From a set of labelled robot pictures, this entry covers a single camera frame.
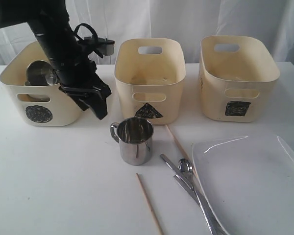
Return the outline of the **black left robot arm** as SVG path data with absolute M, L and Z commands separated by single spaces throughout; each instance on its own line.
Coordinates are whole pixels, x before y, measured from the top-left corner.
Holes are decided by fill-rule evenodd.
M 29 25 L 55 70 L 60 91 L 81 110 L 90 109 L 98 119 L 106 117 L 111 90 L 89 55 L 112 55 L 115 42 L 100 38 L 87 23 L 72 29 L 63 0 L 0 0 L 0 29 L 22 23 Z

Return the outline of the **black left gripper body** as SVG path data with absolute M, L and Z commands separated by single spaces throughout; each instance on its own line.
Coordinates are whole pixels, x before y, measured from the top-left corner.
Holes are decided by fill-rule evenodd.
M 83 41 L 61 42 L 50 50 L 50 63 L 59 78 L 61 91 L 66 94 L 98 91 L 96 64 L 88 58 L 92 51 L 92 46 Z

